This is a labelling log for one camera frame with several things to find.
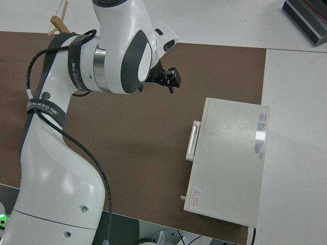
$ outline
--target brown mat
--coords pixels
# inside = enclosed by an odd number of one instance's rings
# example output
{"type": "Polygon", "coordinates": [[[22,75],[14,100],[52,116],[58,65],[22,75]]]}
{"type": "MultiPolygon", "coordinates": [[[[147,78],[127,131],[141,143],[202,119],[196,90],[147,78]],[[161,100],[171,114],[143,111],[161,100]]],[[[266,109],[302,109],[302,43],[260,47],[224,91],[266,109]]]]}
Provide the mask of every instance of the brown mat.
{"type": "MultiPolygon", "coordinates": [[[[13,32],[0,32],[0,38],[0,183],[19,187],[26,70],[51,38],[13,32]]],[[[180,43],[162,59],[164,68],[175,66],[181,74],[174,94],[146,84],[132,95],[94,92],[72,98],[65,130],[102,163],[115,213],[246,244],[247,227],[186,212],[180,196],[186,195],[192,167],[185,161],[192,123],[201,120],[205,98],[260,104],[265,54],[258,48],[180,43]]],[[[34,88],[40,71],[38,62],[34,88]]]]}

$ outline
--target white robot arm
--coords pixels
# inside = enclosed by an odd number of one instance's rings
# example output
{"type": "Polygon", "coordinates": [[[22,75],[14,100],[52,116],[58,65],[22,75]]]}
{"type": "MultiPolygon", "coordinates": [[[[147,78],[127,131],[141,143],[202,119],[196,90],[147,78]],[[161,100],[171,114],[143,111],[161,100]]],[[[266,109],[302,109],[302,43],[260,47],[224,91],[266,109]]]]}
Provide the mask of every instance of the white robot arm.
{"type": "Polygon", "coordinates": [[[34,96],[28,84],[20,192],[1,245],[92,244],[105,188],[98,172],[66,146],[60,133],[73,93],[130,94],[142,90],[144,82],[170,92],[180,86],[178,71],[164,71],[160,63],[177,36],[162,23],[151,24],[142,0],[92,2],[101,37],[95,32],[58,35],[44,52],[34,96]]]}

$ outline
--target black strap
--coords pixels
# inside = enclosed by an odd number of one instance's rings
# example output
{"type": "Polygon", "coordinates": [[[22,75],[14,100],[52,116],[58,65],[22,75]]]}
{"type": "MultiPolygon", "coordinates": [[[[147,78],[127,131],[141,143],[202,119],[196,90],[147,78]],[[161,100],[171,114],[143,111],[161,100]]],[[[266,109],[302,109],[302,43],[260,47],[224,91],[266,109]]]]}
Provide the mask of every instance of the black strap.
{"type": "Polygon", "coordinates": [[[29,99],[27,103],[27,112],[31,110],[39,110],[51,116],[60,126],[65,125],[66,113],[55,103],[45,99],[29,99]]]}
{"type": "Polygon", "coordinates": [[[82,80],[81,74],[81,49],[83,40],[89,38],[88,35],[81,35],[75,38],[68,49],[68,73],[78,90],[89,91],[82,80]]]}

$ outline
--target black cable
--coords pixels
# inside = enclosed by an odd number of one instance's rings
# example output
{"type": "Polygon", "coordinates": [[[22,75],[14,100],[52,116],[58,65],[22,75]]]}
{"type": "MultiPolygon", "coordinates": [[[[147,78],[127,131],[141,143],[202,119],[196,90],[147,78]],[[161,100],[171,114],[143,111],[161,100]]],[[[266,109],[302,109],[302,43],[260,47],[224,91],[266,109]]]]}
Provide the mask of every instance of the black cable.
{"type": "Polygon", "coordinates": [[[135,241],[134,243],[133,243],[133,245],[140,245],[140,244],[142,244],[142,243],[144,243],[144,242],[151,242],[152,241],[152,239],[151,238],[141,238],[141,239],[139,239],[139,240],[137,240],[137,241],[135,241]]]}
{"type": "Polygon", "coordinates": [[[177,232],[178,232],[178,234],[179,234],[179,236],[180,236],[180,239],[182,239],[183,244],[185,245],[185,242],[184,242],[183,237],[182,237],[182,235],[180,234],[179,230],[177,230],[177,232]]]}
{"type": "MultiPolygon", "coordinates": [[[[84,33],[84,35],[89,35],[88,37],[86,37],[83,41],[82,41],[82,45],[89,42],[92,38],[95,37],[97,33],[97,30],[93,29],[90,30],[86,33],[84,33]]],[[[58,51],[64,51],[64,50],[68,50],[69,46],[63,46],[63,47],[57,47],[57,48],[47,48],[45,50],[40,51],[39,53],[37,53],[33,59],[30,62],[30,65],[27,69],[27,80],[26,80],[26,87],[27,89],[31,89],[30,86],[30,78],[31,78],[31,71],[32,71],[32,67],[35,63],[35,61],[43,54],[46,53],[55,53],[58,51]]],[[[82,97],[82,96],[86,96],[90,94],[90,92],[84,93],[84,94],[73,94],[73,96],[77,96],[77,97],[82,97]]],[[[78,142],[77,140],[75,140],[74,138],[72,138],[70,135],[68,135],[66,132],[64,132],[63,130],[61,130],[60,128],[58,128],[57,126],[55,126],[53,123],[51,123],[49,120],[47,120],[39,111],[36,111],[36,114],[38,114],[38,116],[45,122],[47,123],[50,127],[52,127],[53,129],[55,129],[56,131],[58,131],[60,134],[62,134],[64,137],[66,137],[68,140],[70,140],[71,142],[73,142],[75,145],[77,145],[82,151],[84,151],[91,159],[92,161],[96,164],[96,166],[98,167],[104,182],[106,184],[106,188],[107,188],[107,193],[108,193],[108,202],[109,202],[109,213],[108,213],[108,223],[107,223],[107,237],[106,239],[109,240],[109,235],[110,235],[110,230],[111,230],[111,221],[112,221],[112,197],[111,197],[111,191],[110,191],[110,185],[107,179],[106,174],[104,173],[100,163],[97,161],[97,159],[94,157],[94,155],[86,148],[84,147],[80,142],[78,142]]]]}
{"type": "Polygon", "coordinates": [[[42,113],[40,111],[35,111],[35,113],[46,123],[48,124],[51,128],[53,128],[54,130],[56,130],[57,132],[59,132],[61,135],[63,135],[64,137],[66,137],[68,140],[70,140],[71,142],[73,142],[75,145],[77,145],[83,152],[85,152],[91,159],[92,161],[96,164],[96,166],[98,167],[104,182],[106,184],[107,187],[107,192],[108,192],[108,199],[109,199],[109,222],[107,224],[107,240],[109,240],[109,234],[110,234],[110,229],[111,229],[111,221],[112,221],[112,197],[111,197],[111,191],[110,191],[110,185],[107,179],[107,176],[105,174],[105,172],[102,169],[102,166],[100,165],[100,163],[97,161],[97,159],[95,158],[95,156],[85,147],[83,146],[80,142],[78,142],[77,140],[75,140],[74,138],[72,138],[69,134],[67,134],[65,131],[61,130],[60,128],[58,128],[57,126],[55,126],[52,122],[50,122],[48,119],[46,119],[45,116],[42,115],[42,113]]]}
{"type": "MultiPolygon", "coordinates": [[[[182,237],[182,235],[180,234],[179,230],[176,230],[176,231],[178,232],[178,234],[179,234],[179,236],[180,236],[180,239],[182,239],[182,242],[183,242],[183,244],[185,245],[185,242],[184,242],[183,237],[182,237]]],[[[201,237],[201,236],[198,236],[197,238],[194,238],[192,241],[189,242],[188,245],[190,245],[191,243],[193,243],[196,239],[199,239],[200,237],[201,237]]]]}
{"type": "MultiPolygon", "coordinates": [[[[95,35],[97,34],[97,30],[93,29],[93,30],[90,30],[88,32],[85,32],[84,35],[89,35],[88,37],[86,37],[83,41],[82,41],[82,45],[89,42],[92,38],[95,37],[95,35]]],[[[38,52],[31,60],[30,62],[30,65],[27,69],[27,75],[26,75],[26,87],[28,89],[31,89],[31,86],[30,86],[30,78],[31,78],[31,71],[32,71],[32,67],[35,63],[35,61],[43,54],[46,54],[46,53],[55,53],[55,52],[58,52],[58,51],[62,51],[62,50],[68,50],[69,46],[63,46],[63,47],[56,47],[56,48],[47,48],[45,50],[42,50],[40,52],[38,52]]]]}
{"type": "Polygon", "coordinates": [[[77,93],[73,93],[72,96],[76,96],[76,97],[84,97],[87,96],[91,93],[91,91],[83,93],[83,94],[77,94],[77,93]]]}
{"type": "Polygon", "coordinates": [[[255,234],[256,234],[256,228],[253,230],[253,237],[252,237],[251,245],[254,245],[255,234]]]}
{"type": "Polygon", "coordinates": [[[38,52],[31,60],[29,67],[27,68],[27,75],[26,75],[26,87],[28,89],[31,88],[30,86],[30,77],[31,77],[31,71],[32,71],[32,67],[35,63],[35,61],[43,54],[45,53],[55,53],[61,50],[68,50],[68,46],[64,46],[64,47],[56,47],[56,48],[47,48],[46,50],[42,50],[40,52],[38,52]]]}
{"type": "Polygon", "coordinates": [[[198,236],[197,238],[194,238],[192,241],[190,241],[189,245],[194,242],[196,239],[199,239],[201,236],[198,236]]]}

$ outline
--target sticker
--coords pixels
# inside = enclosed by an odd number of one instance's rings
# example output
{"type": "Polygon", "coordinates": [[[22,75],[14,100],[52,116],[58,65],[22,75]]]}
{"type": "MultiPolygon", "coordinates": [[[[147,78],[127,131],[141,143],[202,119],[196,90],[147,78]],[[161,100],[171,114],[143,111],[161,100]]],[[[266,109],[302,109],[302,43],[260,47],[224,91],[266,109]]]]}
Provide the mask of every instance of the sticker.
{"type": "Polygon", "coordinates": [[[254,152],[258,159],[263,158],[265,152],[267,114],[261,112],[258,115],[258,124],[256,126],[254,152]]]}
{"type": "Polygon", "coordinates": [[[198,208],[200,205],[200,197],[202,190],[200,188],[193,188],[191,196],[191,208],[198,208]]]}

